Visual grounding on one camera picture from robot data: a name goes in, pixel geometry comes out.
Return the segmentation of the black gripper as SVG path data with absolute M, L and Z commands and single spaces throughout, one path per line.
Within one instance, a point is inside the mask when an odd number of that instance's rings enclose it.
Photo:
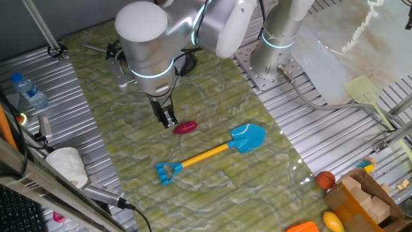
M 149 100 L 158 121 L 162 123 L 164 128 L 178 124 L 178 120 L 174 115 L 173 100 L 170 95 L 155 97 L 150 95 Z

